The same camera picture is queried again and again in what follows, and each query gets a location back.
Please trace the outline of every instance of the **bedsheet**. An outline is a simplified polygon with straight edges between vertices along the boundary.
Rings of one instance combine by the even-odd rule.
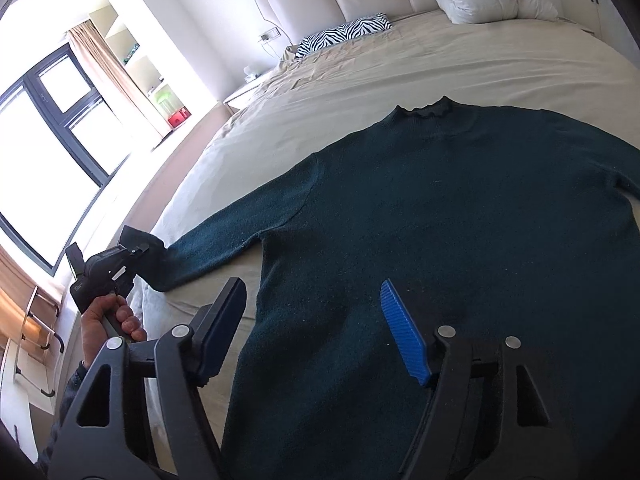
[[[250,106],[214,136],[152,232],[169,245],[312,152],[383,119],[396,105],[411,110],[443,95],[466,104],[546,108],[640,148],[640,72],[605,43],[566,22],[452,25],[437,10],[302,61],[281,62]],[[633,206],[640,221],[640,205]],[[243,320],[220,375],[200,391],[218,439],[238,354],[254,325],[260,266],[258,246],[167,294],[137,278],[129,297],[149,337],[156,338],[189,322],[229,276],[244,279]],[[152,380],[147,395],[158,454],[167,464]]]

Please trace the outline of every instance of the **hand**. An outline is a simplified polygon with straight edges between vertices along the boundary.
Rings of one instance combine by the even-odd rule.
[[[85,368],[91,366],[100,348],[107,341],[107,333],[100,321],[110,310],[116,311],[116,319],[122,324],[123,332],[130,335],[133,341],[146,341],[146,331],[140,328],[140,320],[133,315],[127,300],[115,294],[95,298],[80,318]]]

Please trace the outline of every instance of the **window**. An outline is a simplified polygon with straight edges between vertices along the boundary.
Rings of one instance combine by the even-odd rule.
[[[132,139],[68,44],[0,96],[0,228],[53,275]]]

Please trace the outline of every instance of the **bedside table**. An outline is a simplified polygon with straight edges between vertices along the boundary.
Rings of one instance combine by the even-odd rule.
[[[273,70],[269,70],[261,76],[258,76],[253,81],[247,83],[242,88],[239,88],[224,100],[224,104],[230,107],[233,113],[244,110],[245,108],[247,108],[247,106],[251,102],[251,99],[254,97],[258,86],[267,81],[267,79],[270,78],[272,72]]]

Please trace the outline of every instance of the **red box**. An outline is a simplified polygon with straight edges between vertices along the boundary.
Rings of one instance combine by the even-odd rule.
[[[188,119],[189,117],[191,117],[191,112],[187,110],[186,106],[183,106],[167,120],[172,127],[177,128],[184,122],[185,119]]]

